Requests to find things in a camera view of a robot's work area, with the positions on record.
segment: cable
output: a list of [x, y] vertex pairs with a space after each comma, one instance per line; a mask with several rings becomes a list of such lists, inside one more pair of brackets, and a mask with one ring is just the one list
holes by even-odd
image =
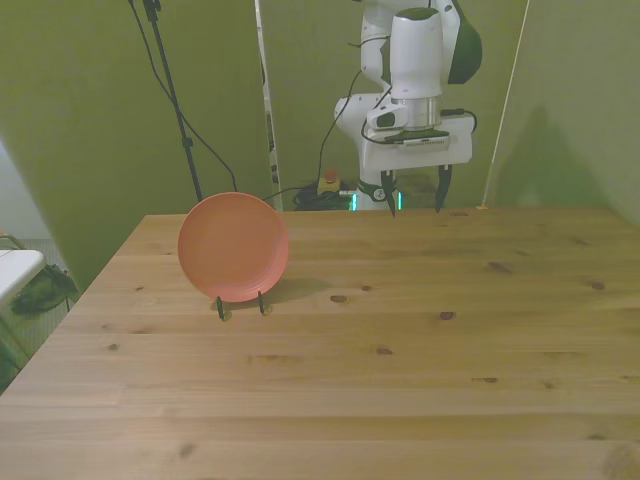
[[[375, 110], [376, 108], [378, 108], [380, 106], [380, 104], [382, 103], [382, 101], [387, 98], [387, 95], [389, 95], [391, 93], [391, 88], [389, 87], [389, 90], [387, 90], [387, 92], [380, 98], [380, 100], [378, 100], [378, 103], [376, 103], [376, 106], [373, 107], [373, 109]], [[364, 138], [365, 140], [371, 142], [371, 143], [376, 143], [378, 145], [389, 145], [389, 143], [387, 142], [381, 142], [379, 140], [374, 140], [373, 138], [369, 138], [367, 137], [367, 135], [364, 133], [364, 129], [367, 127], [367, 120], [365, 119], [364, 123], [362, 124], [362, 130], [360, 131], [360, 135], [362, 135], [362, 138]]]
[[285, 188], [283, 190], [280, 190], [278, 193], [274, 193], [273, 195], [269, 195], [268, 197], [264, 197], [262, 199], [262, 201], [266, 202], [267, 200], [271, 200], [274, 197], [277, 197], [278, 195], [282, 195], [283, 193], [286, 192], [291, 192], [292, 190], [302, 190], [305, 187], [289, 187], [289, 188]]
[[336, 123], [338, 123], [338, 120], [340, 120], [340, 117], [349, 106], [349, 102], [351, 101], [351, 97], [353, 94], [353, 87], [355, 86], [356, 80], [358, 80], [358, 77], [360, 76], [361, 73], [362, 73], [362, 70], [358, 70], [358, 73], [356, 73], [356, 76], [353, 77], [353, 81], [351, 82], [351, 86], [349, 87], [349, 93], [347, 94], [347, 101], [342, 107], [342, 110], [340, 110], [340, 113], [336, 115], [336, 118], [333, 120], [333, 123], [331, 123], [331, 127], [329, 127], [329, 131], [327, 132], [327, 135], [324, 137], [324, 140], [322, 141], [322, 146], [320, 147], [320, 160], [318, 162], [318, 176], [316, 177], [316, 188], [320, 184], [320, 175], [322, 174], [322, 155], [324, 153], [324, 147], [327, 144], [327, 140], [329, 140], [329, 136], [331, 135], [331, 132], [336, 126]]
[[464, 113], [468, 113], [473, 117], [473, 130], [471, 130], [471, 133], [475, 133], [476, 128], [478, 128], [478, 117], [471, 110], [464, 110]]
[[[140, 21], [140, 17], [138, 16], [138, 11], [136, 10], [136, 7], [135, 7], [135, 5], [133, 3], [133, 0], [128, 0], [128, 1], [129, 1], [129, 5], [131, 6], [131, 10], [133, 11], [133, 15], [134, 15], [134, 17], [136, 19], [136, 23], [138, 24], [138, 29], [140, 30], [140, 35], [142, 35], [142, 41], [144, 42], [144, 46], [145, 46], [145, 48], [147, 50], [147, 56], [149, 57], [149, 63], [151, 64], [151, 70], [153, 71], [153, 75], [156, 77], [156, 80], [160, 84], [160, 87], [162, 88], [162, 91], [164, 92], [164, 94], [167, 96], [167, 98], [169, 99], [169, 101], [173, 105], [174, 104], [173, 98], [169, 94], [169, 91], [167, 90], [167, 87], [165, 87], [162, 79], [160, 78], [160, 75], [158, 75], [158, 71], [156, 70], [156, 65], [155, 65], [155, 62], [153, 60], [153, 55], [151, 54], [151, 47], [149, 47], [149, 42], [147, 40], [147, 35], [144, 33], [144, 28], [142, 27], [142, 22]], [[200, 136], [200, 134], [191, 126], [191, 124], [189, 123], [187, 118], [184, 116], [184, 113], [182, 112], [181, 109], [179, 109], [179, 112], [180, 112], [180, 116], [182, 117], [182, 120], [184, 121], [184, 123], [187, 126], [187, 128], [189, 128], [191, 133], [193, 133], [195, 135], [195, 137], [198, 140], [200, 140], [200, 142], [202, 142], [202, 144], [218, 159], [218, 161], [220, 161], [222, 166], [224, 166], [224, 168], [227, 169], [227, 171], [229, 172], [229, 175], [231, 175], [231, 181], [233, 182], [233, 189], [237, 192], [238, 191], [238, 185], [236, 183], [236, 176], [234, 175], [233, 170], [231, 170], [231, 167], [229, 167], [229, 165], [227, 165], [227, 163], [222, 159], [222, 157], [218, 154], [218, 152], [216, 152], [214, 150], [214, 148], [211, 145], [209, 145]]]
[[364, 42], [358, 44], [358, 43], [351, 43], [351, 42], [347, 42], [347, 45], [352, 46], [352, 47], [356, 47], [356, 48], [362, 48], [362, 46], [366, 43], [369, 42], [374, 42], [376, 40], [389, 40], [391, 38], [391, 36], [386, 36], [386, 37], [377, 37], [377, 38], [370, 38], [368, 40], [365, 40]]
[[454, 109], [450, 109], [450, 110], [442, 110], [440, 112], [440, 114], [443, 117], [451, 117], [454, 115], [464, 115], [464, 114], [468, 114], [471, 115], [473, 117], [473, 130], [471, 131], [471, 133], [475, 133], [476, 129], [478, 128], [478, 117], [475, 113], [473, 113], [471, 110], [465, 110], [464, 108], [454, 108]]

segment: wood knot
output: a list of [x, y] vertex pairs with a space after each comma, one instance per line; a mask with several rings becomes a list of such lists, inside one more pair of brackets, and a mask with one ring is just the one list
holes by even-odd
[[193, 443], [185, 443], [184, 445], [182, 445], [182, 447], [180, 447], [180, 458], [189, 458], [191, 455], [193, 455], [193, 452], [196, 451], [196, 448], [198, 448], [198, 446]]
[[132, 331], [131, 333], [133, 333], [134, 335], [148, 335], [151, 332], [153, 332], [153, 329], [151, 327], [141, 327]]
[[333, 303], [347, 303], [349, 299], [347, 297], [345, 297], [344, 295], [332, 295], [331, 296], [331, 301]]
[[472, 378], [472, 380], [474, 382], [498, 383], [498, 379], [495, 377]]
[[496, 271], [498, 273], [507, 273], [507, 274], [513, 273], [513, 270], [511, 270], [511, 268], [509, 268], [504, 263], [489, 262], [487, 265], [489, 265], [489, 267], [491, 267], [492, 270], [494, 270], [494, 271]]
[[589, 247], [591, 244], [580, 237], [571, 237], [571, 241], [576, 245], [580, 245], [581, 247]]
[[378, 348], [376, 348], [376, 353], [378, 355], [393, 355], [393, 351], [384, 346], [379, 346]]

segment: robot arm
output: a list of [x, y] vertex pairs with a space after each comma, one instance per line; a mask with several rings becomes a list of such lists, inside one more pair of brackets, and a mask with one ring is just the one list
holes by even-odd
[[472, 156], [475, 117], [441, 110], [443, 84], [466, 83], [480, 68], [482, 43], [458, 0], [354, 0], [365, 5], [361, 69], [384, 94], [342, 99], [338, 126], [360, 156], [358, 205], [394, 211], [395, 174], [440, 166], [436, 209], [451, 166]]
[[[402, 11], [433, 8], [442, 27], [440, 77], [443, 83], [466, 83], [482, 63], [482, 41], [467, 21], [458, 0], [364, 0], [362, 22], [362, 70], [385, 90], [391, 81], [390, 43], [394, 17]], [[398, 38], [402, 48], [405, 43]]]

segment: wooden table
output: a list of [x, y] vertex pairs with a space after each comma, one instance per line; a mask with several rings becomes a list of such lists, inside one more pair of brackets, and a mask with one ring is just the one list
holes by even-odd
[[640, 232], [604, 209], [291, 213], [222, 323], [148, 217], [0, 398], [2, 480], [636, 479]]

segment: orange plate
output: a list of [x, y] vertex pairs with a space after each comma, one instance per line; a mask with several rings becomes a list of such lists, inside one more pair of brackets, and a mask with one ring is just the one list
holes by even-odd
[[221, 193], [191, 210], [180, 230], [178, 257], [205, 295], [246, 302], [282, 277], [289, 237], [280, 216], [259, 198]]

